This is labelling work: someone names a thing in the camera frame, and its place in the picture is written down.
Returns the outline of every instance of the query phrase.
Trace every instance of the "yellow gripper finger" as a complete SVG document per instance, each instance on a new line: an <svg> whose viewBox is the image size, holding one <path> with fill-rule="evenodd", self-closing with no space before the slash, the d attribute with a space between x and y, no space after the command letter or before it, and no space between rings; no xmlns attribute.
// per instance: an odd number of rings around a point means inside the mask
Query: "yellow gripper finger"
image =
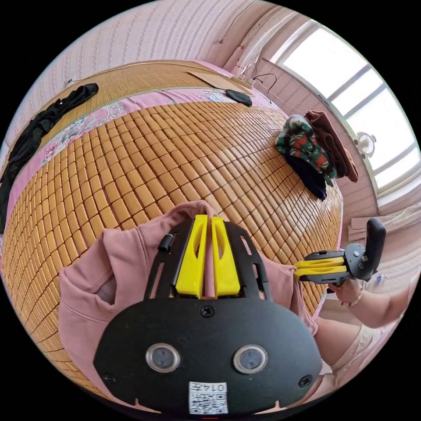
<svg viewBox="0 0 421 421"><path fill-rule="evenodd" d="M180 295L202 297L206 234L207 215L196 215L175 284Z"/></svg>
<svg viewBox="0 0 421 421"><path fill-rule="evenodd" d="M214 258L215 297L235 296L240 292L240 282L234 256L223 218L213 217L212 254Z"/></svg>
<svg viewBox="0 0 421 421"><path fill-rule="evenodd" d="M343 266L344 263L343 257L332 257L330 259L300 260L294 266L297 269L332 268Z"/></svg>
<svg viewBox="0 0 421 421"><path fill-rule="evenodd" d="M333 273L344 273L347 272L348 269L346 266L336 266L336 267L329 267L329 268L321 268L313 266L312 268L303 268L297 269L294 271L294 279L299 281L300 278L304 275L311 276L311 275L329 275Z"/></svg>

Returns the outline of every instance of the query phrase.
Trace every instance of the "qr code label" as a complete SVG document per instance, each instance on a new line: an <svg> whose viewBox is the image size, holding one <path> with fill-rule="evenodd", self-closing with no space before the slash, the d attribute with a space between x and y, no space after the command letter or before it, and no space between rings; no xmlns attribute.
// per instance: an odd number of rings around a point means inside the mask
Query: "qr code label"
<svg viewBox="0 0 421 421"><path fill-rule="evenodd" d="M191 414L227 414L226 383L189 383Z"/></svg>

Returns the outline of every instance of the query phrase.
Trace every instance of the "wrist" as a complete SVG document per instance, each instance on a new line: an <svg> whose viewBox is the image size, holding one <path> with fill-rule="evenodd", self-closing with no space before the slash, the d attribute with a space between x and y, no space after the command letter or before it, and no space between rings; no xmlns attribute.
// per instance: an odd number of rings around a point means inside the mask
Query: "wrist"
<svg viewBox="0 0 421 421"><path fill-rule="evenodd" d="M364 293L363 286L360 285L360 287L358 289L358 293L356 294L355 299L353 301L350 301L350 302L341 302L341 306L343 306L343 305L346 304L347 307L354 307L361 300L361 298L363 296L363 293Z"/></svg>

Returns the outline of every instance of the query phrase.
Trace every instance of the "folded clothes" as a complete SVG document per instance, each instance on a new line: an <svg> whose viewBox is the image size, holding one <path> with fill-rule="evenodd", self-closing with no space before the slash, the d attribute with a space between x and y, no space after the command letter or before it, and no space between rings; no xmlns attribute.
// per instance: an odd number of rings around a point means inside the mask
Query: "folded clothes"
<svg viewBox="0 0 421 421"><path fill-rule="evenodd" d="M295 114L287 119L279 134L276 148L283 155L306 161L333 186L332 178L337 178L336 169L326 151L318 144L313 129L303 116Z"/></svg>
<svg viewBox="0 0 421 421"><path fill-rule="evenodd" d="M308 162L285 155L286 162L296 172L303 184L320 200L326 199L326 182L322 174L318 173Z"/></svg>
<svg viewBox="0 0 421 421"><path fill-rule="evenodd" d="M356 183L358 181L358 170L326 113L323 111L308 111L305 118L310 123L318 144L328 153L330 161L338 172L338 178L348 177Z"/></svg>

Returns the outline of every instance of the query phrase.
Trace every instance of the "bamboo mat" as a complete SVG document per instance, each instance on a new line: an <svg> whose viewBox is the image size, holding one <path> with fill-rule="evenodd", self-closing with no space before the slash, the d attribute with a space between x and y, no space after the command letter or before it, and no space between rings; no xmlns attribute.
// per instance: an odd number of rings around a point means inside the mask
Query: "bamboo mat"
<svg viewBox="0 0 421 421"><path fill-rule="evenodd" d="M104 228L130 229L204 199L271 260L336 249L341 193L311 196L274 148L284 123L280 110L237 103L153 107L92 130L37 172L7 225L2 267L17 315L63 374L101 394L64 351L57 307L59 270ZM302 287L313 314L325 287Z"/></svg>
<svg viewBox="0 0 421 421"><path fill-rule="evenodd" d="M72 90L87 83L96 83L99 91L89 101L66 113L51 131L43 137L40 148L71 123L98 108L120 99L163 89L213 88L209 83L189 73L195 69L209 75L218 74L193 61L148 61L104 71L71 85L46 104L44 109L57 99L67 97ZM244 88L238 83L231 81L226 76L219 76L234 83L239 90L243 91Z"/></svg>

